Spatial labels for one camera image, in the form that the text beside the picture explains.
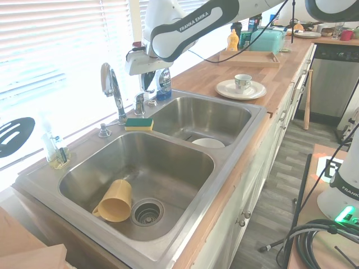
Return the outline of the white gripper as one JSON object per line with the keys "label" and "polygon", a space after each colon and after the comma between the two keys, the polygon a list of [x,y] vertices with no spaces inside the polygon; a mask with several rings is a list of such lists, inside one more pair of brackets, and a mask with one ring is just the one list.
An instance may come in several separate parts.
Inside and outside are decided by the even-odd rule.
{"label": "white gripper", "polygon": [[131,52],[125,62],[125,70],[130,75],[141,75],[141,87],[146,91],[152,83],[155,71],[169,68],[171,62],[151,58],[145,52]]}

